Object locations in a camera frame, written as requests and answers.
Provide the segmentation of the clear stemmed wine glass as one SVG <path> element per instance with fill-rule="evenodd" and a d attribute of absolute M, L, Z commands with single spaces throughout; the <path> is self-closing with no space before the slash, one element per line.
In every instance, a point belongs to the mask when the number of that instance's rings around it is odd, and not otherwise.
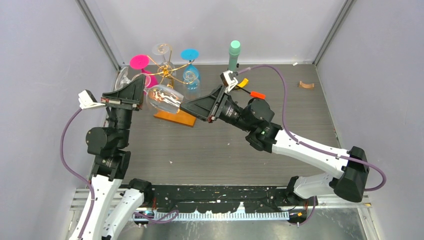
<path fill-rule="evenodd" d="M 177 114 L 184 96 L 166 85 L 157 84 L 149 88 L 146 92 L 148 102 L 159 111 L 170 114 Z"/>

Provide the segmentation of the clear tall flute glass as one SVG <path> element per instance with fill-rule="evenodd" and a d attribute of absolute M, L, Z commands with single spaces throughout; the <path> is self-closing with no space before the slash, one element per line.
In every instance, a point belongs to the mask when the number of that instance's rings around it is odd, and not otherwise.
<path fill-rule="evenodd" d="M 120 90 L 123 87 L 130 84 L 131 82 L 133 82 L 136 78 L 144 77 L 144 91 L 146 92 L 147 89 L 149 88 L 150 83 L 152 82 L 150 75 L 148 75 L 145 72 L 141 72 L 141 73 L 135 74 L 132 77 L 129 77 L 129 71 L 130 71 L 129 66 L 125 66 L 120 70 L 119 74 L 116 77 L 113 90 L 114 91 Z"/>

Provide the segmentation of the clear patterned tumbler glass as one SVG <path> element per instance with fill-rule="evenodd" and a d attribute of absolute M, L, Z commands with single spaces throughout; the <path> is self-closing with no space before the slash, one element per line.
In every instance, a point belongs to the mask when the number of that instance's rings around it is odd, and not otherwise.
<path fill-rule="evenodd" d="M 185 86 L 185 98 L 194 100 L 201 96 L 201 84 L 199 73 L 192 70 L 187 70 L 183 73 L 183 83 Z"/>

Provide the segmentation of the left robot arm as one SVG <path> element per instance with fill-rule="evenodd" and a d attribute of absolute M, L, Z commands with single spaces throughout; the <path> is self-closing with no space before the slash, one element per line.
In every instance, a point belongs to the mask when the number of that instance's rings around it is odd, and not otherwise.
<path fill-rule="evenodd" d="M 60 158 L 64 167 L 82 180 L 89 193 L 71 240 L 115 240 L 138 206 L 148 207 L 153 193 L 146 188 L 128 189 L 114 210 L 111 204 L 126 175 L 131 152 L 129 135 L 134 111 L 142 108 L 145 82 L 150 78 L 140 73 L 121 88 L 105 92 L 97 101 L 89 90 L 78 94 L 79 108 L 69 119 L 60 139 Z M 85 137 L 87 152 L 94 156 L 90 180 L 76 173 L 65 162 L 64 140 L 70 123 L 83 110 L 104 108 L 106 126 L 91 128 Z"/>

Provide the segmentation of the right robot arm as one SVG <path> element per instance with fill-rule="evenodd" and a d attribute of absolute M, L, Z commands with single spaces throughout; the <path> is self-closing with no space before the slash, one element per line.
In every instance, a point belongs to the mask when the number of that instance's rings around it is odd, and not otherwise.
<path fill-rule="evenodd" d="M 257 151 L 288 156 L 321 169 L 323 174 L 290 179 L 284 194 L 291 205 L 331 194 L 353 203 L 362 201 L 370 172 L 362 148 L 333 148 L 295 136 L 272 122 L 275 113 L 266 100 L 253 97 L 246 107 L 240 107 L 222 85 L 206 96 L 183 102 L 179 108 L 199 120 L 222 120 L 247 132 L 245 139 Z"/>

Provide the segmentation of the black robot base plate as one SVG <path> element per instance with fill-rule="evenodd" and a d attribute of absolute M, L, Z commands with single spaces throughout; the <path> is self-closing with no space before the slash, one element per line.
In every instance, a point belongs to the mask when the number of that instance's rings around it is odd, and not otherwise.
<path fill-rule="evenodd" d="M 153 185 L 147 189 L 141 207 L 168 213 L 279 213 L 295 207 L 307 209 L 316 204 L 286 192 L 284 186 L 266 185 Z"/>

